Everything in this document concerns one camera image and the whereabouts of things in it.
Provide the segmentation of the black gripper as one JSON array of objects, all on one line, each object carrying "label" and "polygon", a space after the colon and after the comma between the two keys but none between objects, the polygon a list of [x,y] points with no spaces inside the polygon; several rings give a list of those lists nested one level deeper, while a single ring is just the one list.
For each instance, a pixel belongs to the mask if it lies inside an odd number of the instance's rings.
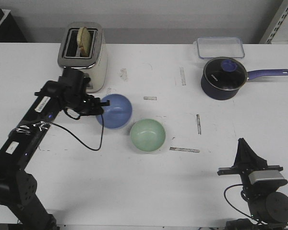
[{"label": "black gripper", "polygon": [[103,114],[102,107],[110,106],[110,100],[102,102],[100,98],[87,94],[84,97],[81,106],[82,106],[80,109],[81,116],[102,115]]},{"label": "black gripper", "polygon": [[268,166],[267,160],[259,157],[248,145],[244,138],[238,139],[238,148],[234,164],[232,167],[222,167],[217,171],[217,175],[238,174],[243,179],[249,180],[249,174],[254,171],[278,170],[280,173],[283,167],[279,165]]}]

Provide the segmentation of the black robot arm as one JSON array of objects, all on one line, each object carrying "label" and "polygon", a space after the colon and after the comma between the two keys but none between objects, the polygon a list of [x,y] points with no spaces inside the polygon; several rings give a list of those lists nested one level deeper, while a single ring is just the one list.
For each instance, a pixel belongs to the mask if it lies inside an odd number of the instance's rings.
[{"label": "black robot arm", "polygon": [[25,168],[60,111],[73,110],[80,119],[102,115],[110,105],[86,93],[90,80],[82,71],[66,68],[57,81],[47,81],[0,149],[0,205],[18,218],[23,230],[59,229],[36,195],[36,179]]},{"label": "black robot arm", "polygon": [[278,188],[288,184],[279,165],[268,165],[245,139],[239,138],[234,163],[219,168],[218,175],[238,174],[241,198],[247,202],[250,214],[226,222],[227,230],[283,230],[288,225],[288,196]]}]

